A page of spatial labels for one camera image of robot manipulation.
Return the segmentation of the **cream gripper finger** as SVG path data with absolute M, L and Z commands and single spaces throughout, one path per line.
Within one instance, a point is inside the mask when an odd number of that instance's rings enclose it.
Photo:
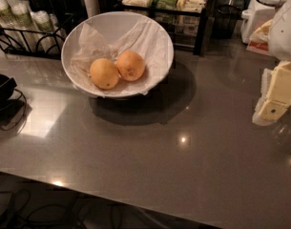
M 274 124 L 291 106 L 291 61 L 281 61 L 273 70 L 263 71 L 260 93 L 252 122 L 259 126 Z

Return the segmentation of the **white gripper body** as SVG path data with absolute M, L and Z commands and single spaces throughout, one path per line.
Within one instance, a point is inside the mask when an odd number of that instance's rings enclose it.
M 268 49 L 279 60 L 291 61 L 291 0 L 282 5 L 272 20 Z

